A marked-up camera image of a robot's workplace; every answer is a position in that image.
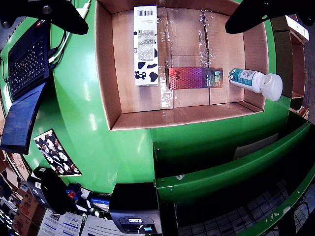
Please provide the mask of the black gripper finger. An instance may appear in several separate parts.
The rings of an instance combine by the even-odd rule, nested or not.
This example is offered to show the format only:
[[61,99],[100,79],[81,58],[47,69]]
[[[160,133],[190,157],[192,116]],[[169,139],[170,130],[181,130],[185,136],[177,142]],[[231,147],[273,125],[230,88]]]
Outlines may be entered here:
[[243,33],[266,20],[296,14],[303,24],[315,22],[314,0],[244,0],[225,24],[229,34]]
[[0,24],[10,28],[18,17],[47,20],[73,34],[86,34],[89,26],[68,0],[2,0]]

